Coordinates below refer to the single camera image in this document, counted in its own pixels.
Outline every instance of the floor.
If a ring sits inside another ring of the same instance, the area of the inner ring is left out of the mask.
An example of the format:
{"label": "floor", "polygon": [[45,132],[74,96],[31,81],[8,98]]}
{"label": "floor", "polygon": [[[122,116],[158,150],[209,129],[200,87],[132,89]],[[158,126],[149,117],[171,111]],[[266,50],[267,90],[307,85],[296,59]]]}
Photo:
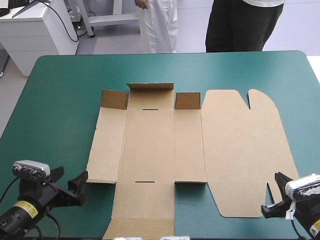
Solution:
{"label": "floor", "polygon": [[[320,80],[320,0],[287,0],[264,51],[300,50]],[[97,15],[112,11],[111,0],[88,0]],[[178,53],[205,51],[205,36],[213,0],[178,0]],[[134,0],[123,0],[123,12],[135,11]],[[95,37],[80,37],[77,54],[140,54],[138,24],[95,27]],[[0,78],[0,137],[27,82],[10,59]]]}

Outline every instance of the person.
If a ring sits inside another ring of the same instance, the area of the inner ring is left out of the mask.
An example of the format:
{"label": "person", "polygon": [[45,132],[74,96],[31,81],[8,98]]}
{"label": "person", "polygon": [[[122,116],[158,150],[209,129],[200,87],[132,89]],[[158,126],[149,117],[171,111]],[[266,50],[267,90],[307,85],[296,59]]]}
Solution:
{"label": "person", "polygon": [[135,0],[138,8],[142,49],[145,54],[176,52],[177,0]]}
{"label": "person", "polygon": [[214,0],[206,52],[262,51],[285,0]]}

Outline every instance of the white pants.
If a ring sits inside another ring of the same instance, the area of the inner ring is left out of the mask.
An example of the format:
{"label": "white pants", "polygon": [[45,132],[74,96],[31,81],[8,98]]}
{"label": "white pants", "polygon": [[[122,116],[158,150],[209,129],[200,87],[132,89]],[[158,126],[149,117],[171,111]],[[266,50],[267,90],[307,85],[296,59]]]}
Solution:
{"label": "white pants", "polygon": [[148,9],[138,8],[143,53],[176,52],[177,0],[148,0]]}

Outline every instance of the black cable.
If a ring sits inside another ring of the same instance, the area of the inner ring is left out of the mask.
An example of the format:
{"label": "black cable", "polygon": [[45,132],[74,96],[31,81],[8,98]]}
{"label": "black cable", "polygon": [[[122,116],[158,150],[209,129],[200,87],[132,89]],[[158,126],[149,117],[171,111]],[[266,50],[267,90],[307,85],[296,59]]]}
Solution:
{"label": "black cable", "polygon": [[39,236],[36,237],[36,238],[34,238],[33,240],[37,240],[37,239],[44,240],[44,237],[43,237],[43,235],[42,235],[42,232],[41,232],[41,230],[40,230],[40,227],[38,227],[37,225],[36,225],[36,226],[33,226],[32,228],[30,228],[30,229],[28,230],[28,232],[31,231],[32,229],[36,229],[37,232],[39,233]]}
{"label": "black cable", "polygon": [[70,36],[70,34],[69,34],[69,32],[68,32],[68,30],[67,30],[67,28],[66,28],[66,25],[65,25],[65,23],[64,23],[64,21],[62,21],[62,19],[61,19],[61,17],[59,16],[59,14],[56,12],[56,10],[54,10],[51,6],[49,6],[48,4],[46,4],[46,3],[44,3],[43,1],[41,1],[41,0],[37,0],[38,2],[40,2],[40,3],[42,3],[42,4],[44,4],[44,5],[46,5],[48,8],[50,8],[52,11],[54,11],[54,13],[58,16],[58,18],[60,19],[60,21],[61,21],[61,23],[62,23],[62,25],[63,25],[63,27],[64,27],[64,30],[65,30],[65,32],[66,32],[66,34],[68,35],[68,37],[73,41],[73,42],[78,42],[79,41],[79,36],[77,35],[77,33],[75,33],[75,35],[76,35],[76,40],[74,40],[74,39],[72,39],[72,37]]}
{"label": "black cable", "polygon": [[297,228],[296,228],[296,225],[295,225],[293,219],[291,219],[291,224],[292,224],[293,230],[294,230],[295,233],[297,234],[298,238],[301,239],[302,237],[301,237],[301,235],[299,234],[299,232],[298,232],[298,230],[297,230]]}
{"label": "black cable", "polygon": [[0,204],[2,202],[2,200],[5,198],[6,193],[8,192],[9,188],[12,186],[12,184],[15,183],[15,181],[17,181],[19,179],[19,177],[16,177],[15,179],[12,180],[12,182],[10,182],[10,184],[6,187],[6,189],[4,190],[4,193],[2,194],[2,197],[0,199]]}
{"label": "black cable", "polygon": [[60,234],[61,234],[60,224],[58,223],[57,219],[49,213],[48,207],[45,209],[45,215],[54,222],[54,224],[58,230],[58,234],[55,239],[58,240],[60,238]]}
{"label": "black cable", "polygon": [[[89,13],[93,13],[93,15],[94,16],[96,16],[96,14],[93,12],[93,11],[88,11]],[[82,34],[82,35],[78,35],[78,37],[82,37],[82,36],[84,36],[84,35],[86,35],[87,34],[87,32],[88,31],[85,31],[85,33],[84,34]]]}

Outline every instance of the cardboard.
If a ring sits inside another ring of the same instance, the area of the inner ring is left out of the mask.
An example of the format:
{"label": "cardboard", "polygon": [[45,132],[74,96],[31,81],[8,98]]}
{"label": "cardboard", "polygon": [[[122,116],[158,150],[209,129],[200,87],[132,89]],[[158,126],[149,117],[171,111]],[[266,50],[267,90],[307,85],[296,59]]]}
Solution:
{"label": "cardboard", "polygon": [[277,107],[258,90],[248,96],[250,109],[235,90],[209,90],[201,109],[208,185],[224,217],[261,217],[267,183],[281,201],[275,173],[299,177]]}
{"label": "cardboard", "polygon": [[177,93],[173,83],[103,90],[87,171],[117,183],[103,239],[174,235],[175,183],[207,183],[225,217],[260,217],[274,174],[298,178],[278,110],[257,90]]}

